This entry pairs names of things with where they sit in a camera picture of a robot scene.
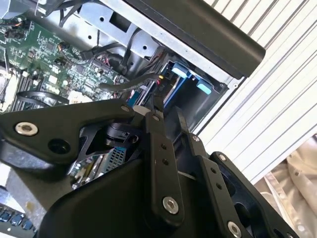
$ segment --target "green circuit board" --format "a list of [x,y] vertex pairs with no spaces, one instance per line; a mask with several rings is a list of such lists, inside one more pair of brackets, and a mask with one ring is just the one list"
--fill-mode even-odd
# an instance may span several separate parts
[[[101,82],[114,83],[126,80],[112,70],[104,61],[91,60],[85,65],[76,65],[60,54],[58,45],[63,42],[54,33],[46,30],[37,23],[28,21],[26,27],[10,27],[18,19],[0,20],[0,60],[4,61],[4,50],[7,50],[9,61],[19,69],[25,69],[29,77],[38,78],[31,90],[41,84],[41,91],[48,91],[63,97],[68,97],[71,91],[81,92],[92,101],[111,98],[110,93],[99,89]],[[15,28],[16,37],[5,34]],[[64,50],[67,58],[76,63],[80,61],[79,49],[68,43]]]

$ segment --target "metal bracket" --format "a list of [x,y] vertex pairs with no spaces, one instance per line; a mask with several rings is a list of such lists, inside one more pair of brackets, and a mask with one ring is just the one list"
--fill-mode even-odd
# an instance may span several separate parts
[[164,121],[149,112],[145,115],[147,223],[154,229],[177,228],[185,219],[184,205],[172,142],[166,138]]
[[[88,2],[82,6],[78,15],[101,32],[127,47],[137,26],[126,20],[130,24],[127,26],[126,31],[123,31],[111,23],[113,14],[115,14],[114,11],[107,6]],[[133,41],[134,44],[131,46],[131,51],[142,58],[153,56],[159,46],[145,31],[139,32]]]
[[[179,126],[173,133],[178,170],[194,176],[208,192],[209,205],[221,236],[236,235],[237,238],[250,238],[250,234],[239,220],[218,165],[207,159],[207,153],[199,137],[188,132],[181,111],[176,108],[174,115],[177,115],[179,120]],[[232,225],[236,234],[230,229]]]
[[280,237],[279,234],[297,237],[226,155],[213,152],[209,159],[218,164],[231,200],[236,210],[240,211],[240,220],[253,237]]

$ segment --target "bolt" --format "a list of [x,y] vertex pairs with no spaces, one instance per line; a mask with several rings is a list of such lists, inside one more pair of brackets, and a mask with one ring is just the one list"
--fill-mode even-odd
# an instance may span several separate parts
[[172,197],[165,197],[163,198],[163,207],[167,212],[170,214],[177,214],[178,213],[178,204]]
[[241,238],[240,228],[234,222],[228,222],[228,228],[234,237]]
[[36,125],[30,122],[20,122],[15,126],[15,131],[18,132],[20,135],[25,136],[32,136],[36,135],[39,130]]
[[129,111],[130,111],[130,109],[129,109],[128,107],[126,107],[125,105],[122,105],[122,106],[121,106],[121,109],[124,110],[124,111],[126,111],[126,112],[129,112]]
[[219,155],[219,158],[222,160],[222,161],[226,161],[226,157],[224,155]]
[[195,136],[195,135],[193,135],[193,139],[194,139],[196,142],[199,142],[199,141],[200,141],[199,138],[198,138],[197,136]]
[[154,118],[154,120],[159,121],[159,118],[157,116],[153,115],[153,118]]

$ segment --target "black metal arm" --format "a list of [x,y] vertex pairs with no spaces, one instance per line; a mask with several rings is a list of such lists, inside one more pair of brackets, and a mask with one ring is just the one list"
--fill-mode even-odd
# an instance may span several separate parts
[[208,156],[178,108],[165,119],[154,108],[108,100],[0,116],[0,159],[29,188],[127,148],[122,166],[55,199],[38,238],[297,237],[226,155]]

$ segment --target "metal panel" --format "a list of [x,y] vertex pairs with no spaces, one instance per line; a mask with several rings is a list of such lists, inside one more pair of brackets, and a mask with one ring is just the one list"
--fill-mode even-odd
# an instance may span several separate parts
[[195,133],[207,123],[199,134],[206,150],[224,152],[256,183],[317,132],[317,1],[220,2],[215,9],[264,46],[266,56]]

